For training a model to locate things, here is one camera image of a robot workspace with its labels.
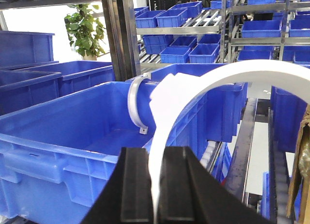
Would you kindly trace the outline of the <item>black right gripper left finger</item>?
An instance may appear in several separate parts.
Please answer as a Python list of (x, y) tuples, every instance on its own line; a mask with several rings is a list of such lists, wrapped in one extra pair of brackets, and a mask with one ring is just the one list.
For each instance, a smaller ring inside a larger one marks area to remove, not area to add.
[(148, 153), (123, 147), (115, 169), (83, 224), (152, 224), (154, 222)]

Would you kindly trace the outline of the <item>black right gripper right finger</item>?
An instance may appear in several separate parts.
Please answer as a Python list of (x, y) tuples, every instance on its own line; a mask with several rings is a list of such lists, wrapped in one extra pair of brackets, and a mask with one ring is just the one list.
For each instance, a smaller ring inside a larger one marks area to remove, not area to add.
[(189, 147), (165, 148), (160, 176), (161, 224), (267, 224), (201, 165)]

